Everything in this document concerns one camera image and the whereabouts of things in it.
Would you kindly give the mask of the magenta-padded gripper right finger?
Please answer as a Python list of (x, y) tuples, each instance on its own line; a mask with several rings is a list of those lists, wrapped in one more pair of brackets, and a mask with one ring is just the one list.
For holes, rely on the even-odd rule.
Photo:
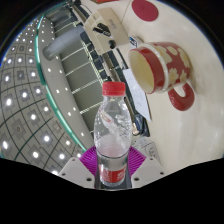
[(133, 188), (143, 187), (166, 175), (154, 157), (146, 157), (134, 147), (129, 149), (128, 172)]

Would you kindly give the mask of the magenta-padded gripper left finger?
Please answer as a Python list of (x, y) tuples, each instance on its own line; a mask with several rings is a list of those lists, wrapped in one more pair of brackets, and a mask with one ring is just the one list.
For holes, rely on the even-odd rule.
[(71, 157), (59, 176), (84, 188), (95, 188), (95, 177), (97, 174), (97, 156), (95, 149), (87, 150), (80, 158)]

